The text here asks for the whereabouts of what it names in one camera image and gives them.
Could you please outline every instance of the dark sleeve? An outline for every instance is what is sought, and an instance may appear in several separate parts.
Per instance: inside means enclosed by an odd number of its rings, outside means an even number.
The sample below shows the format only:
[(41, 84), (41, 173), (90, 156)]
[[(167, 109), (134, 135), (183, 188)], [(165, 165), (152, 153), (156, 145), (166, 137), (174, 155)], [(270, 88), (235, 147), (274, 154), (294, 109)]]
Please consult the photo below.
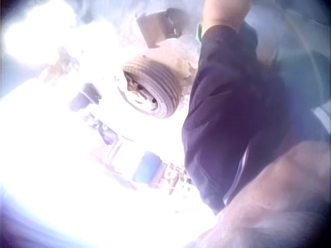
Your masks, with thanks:
[(255, 51), (244, 49), (233, 29), (214, 26), (205, 33), (182, 129), (185, 167), (202, 198), (210, 183), (219, 197), (227, 192), (256, 131), (257, 74)]

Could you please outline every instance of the wheel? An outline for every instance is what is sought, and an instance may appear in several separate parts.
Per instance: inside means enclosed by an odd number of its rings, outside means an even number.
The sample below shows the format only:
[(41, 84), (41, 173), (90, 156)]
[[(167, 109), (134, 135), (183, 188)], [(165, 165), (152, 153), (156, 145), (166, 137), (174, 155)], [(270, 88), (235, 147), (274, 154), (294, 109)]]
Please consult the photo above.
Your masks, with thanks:
[(168, 118), (176, 111), (182, 89), (165, 65), (138, 57), (125, 62), (122, 70), (128, 90), (120, 90), (124, 100), (146, 115)]

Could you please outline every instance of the tire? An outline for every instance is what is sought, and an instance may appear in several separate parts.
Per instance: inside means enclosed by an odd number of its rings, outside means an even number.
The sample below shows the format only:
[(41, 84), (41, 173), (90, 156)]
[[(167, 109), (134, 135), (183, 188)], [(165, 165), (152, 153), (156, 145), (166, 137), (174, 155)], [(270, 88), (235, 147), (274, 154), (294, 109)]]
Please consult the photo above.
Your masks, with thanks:
[(127, 103), (137, 111), (157, 118), (168, 118), (175, 113), (182, 89), (170, 69), (143, 56), (125, 62), (122, 65), (122, 70), (154, 97), (157, 101), (157, 107), (151, 111), (142, 110), (133, 105), (124, 92), (120, 91)]

